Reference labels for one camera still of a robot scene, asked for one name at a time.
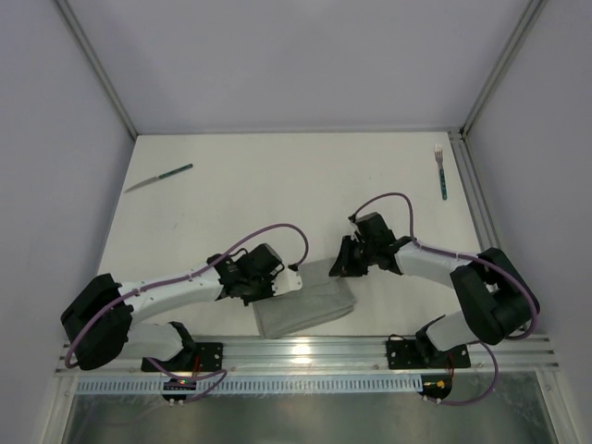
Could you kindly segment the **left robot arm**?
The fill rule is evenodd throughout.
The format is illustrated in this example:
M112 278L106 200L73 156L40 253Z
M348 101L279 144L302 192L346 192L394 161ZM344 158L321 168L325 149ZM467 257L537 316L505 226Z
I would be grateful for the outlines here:
M198 353L188 329L180 321L152 324L150 318L198 302L271 298L285 269L264 243L252 251L215 254L161 279L119 283L110 274L94 277L60 316L70 341L66 366L90 371L122 358L142 360L144 371L188 371Z

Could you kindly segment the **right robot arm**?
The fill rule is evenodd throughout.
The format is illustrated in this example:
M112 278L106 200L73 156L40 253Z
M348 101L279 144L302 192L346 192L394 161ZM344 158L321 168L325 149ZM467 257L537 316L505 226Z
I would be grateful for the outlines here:
M415 276L455 291L460 310L444 314L415 334L415 356L424 365L443 365L450 352L483 342L496 345L526 323L535 321L540 305L508 256L489 248L479 254L453 253L396 237L374 212L351 218L355 231L341 240L328 274L359 278L376 266L398 276Z

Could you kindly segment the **grey cloth napkin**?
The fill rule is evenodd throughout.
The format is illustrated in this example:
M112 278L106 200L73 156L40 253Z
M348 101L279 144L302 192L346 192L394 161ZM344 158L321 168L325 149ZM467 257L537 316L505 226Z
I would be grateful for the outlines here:
M350 314L357 300L343 278L329 275L335 262L333 257L305 263L300 290L254 302L259 335L277 339Z

